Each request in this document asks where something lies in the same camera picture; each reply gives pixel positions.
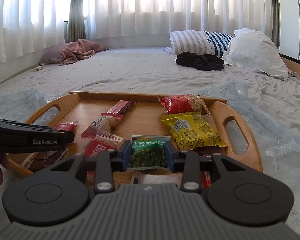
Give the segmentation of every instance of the tray handle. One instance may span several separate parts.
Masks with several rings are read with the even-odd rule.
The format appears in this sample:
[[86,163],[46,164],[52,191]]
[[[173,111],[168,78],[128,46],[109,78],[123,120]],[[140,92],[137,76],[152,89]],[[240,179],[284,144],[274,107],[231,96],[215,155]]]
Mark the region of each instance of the tray handle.
[[[257,171],[262,172],[263,169],[259,148],[247,123],[234,109],[222,102],[215,101],[209,108],[221,139],[228,145],[228,147],[225,147],[226,155],[251,168],[256,169]],[[236,153],[231,139],[226,131],[227,123],[232,120],[237,123],[248,144],[246,151],[240,155]]]
[[40,109],[38,109],[26,123],[33,124],[36,120],[38,120],[44,113],[46,113],[52,107],[58,109],[59,114],[55,116],[52,120],[47,123],[47,126],[54,127],[58,124],[62,118],[64,118],[79,102],[81,101],[81,97],[78,94],[70,94],[66,96],[62,96],[54,99],[50,103],[47,103]]

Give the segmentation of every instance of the striped pillow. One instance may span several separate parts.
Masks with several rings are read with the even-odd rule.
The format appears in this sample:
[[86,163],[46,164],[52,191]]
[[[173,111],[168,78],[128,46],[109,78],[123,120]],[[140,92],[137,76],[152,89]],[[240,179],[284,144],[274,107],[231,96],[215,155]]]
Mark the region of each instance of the striped pillow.
[[232,36],[215,32],[170,32],[171,46],[164,50],[174,55],[189,51],[197,55],[208,53],[221,58],[227,50],[231,38]]
[[222,55],[226,52],[229,46],[230,40],[233,36],[223,34],[223,33],[215,33],[215,32],[205,32],[209,37],[208,42],[212,43],[215,48],[215,55],[217,57],[222,57]]

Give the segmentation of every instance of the tray handle hole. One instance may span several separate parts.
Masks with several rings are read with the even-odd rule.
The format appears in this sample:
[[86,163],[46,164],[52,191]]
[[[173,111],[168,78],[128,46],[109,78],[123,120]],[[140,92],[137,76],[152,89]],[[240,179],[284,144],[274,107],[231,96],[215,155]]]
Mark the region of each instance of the tray handle hole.
[[58,114],[59,114],[59,110],[56,107],[52,107],[47,112],[45,112],[42,116],[40,116],[33,124],[46,125]]
[[236,151],[236,154],[243,154],[248,148],[248,143],[244,138],[237,122],[235,120],[229,121],[226,125],[226,131]]

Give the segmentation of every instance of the sheer curtain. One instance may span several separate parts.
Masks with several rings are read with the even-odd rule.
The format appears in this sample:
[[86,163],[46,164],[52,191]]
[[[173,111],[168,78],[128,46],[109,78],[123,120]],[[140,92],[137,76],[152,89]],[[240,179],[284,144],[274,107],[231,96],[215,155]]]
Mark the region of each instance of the sheer curtain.
[[0,63],[64,42],[70,0],[0,0]]
[[88,0],[88,39],[176,30],[272,34],[272,0]]

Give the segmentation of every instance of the screw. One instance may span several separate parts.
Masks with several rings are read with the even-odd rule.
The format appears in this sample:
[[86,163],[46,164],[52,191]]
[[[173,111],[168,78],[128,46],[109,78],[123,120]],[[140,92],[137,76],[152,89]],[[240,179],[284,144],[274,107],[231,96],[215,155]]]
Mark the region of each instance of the screw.
[[196,182],[186,182],[185,184],[183,184],[183,187],[187,190],[195,190],[197,188],[199,188],[199,184]]
[[112,185],[109,182],[99,182],[97,184],[98,190],[109,190],[112,188]]

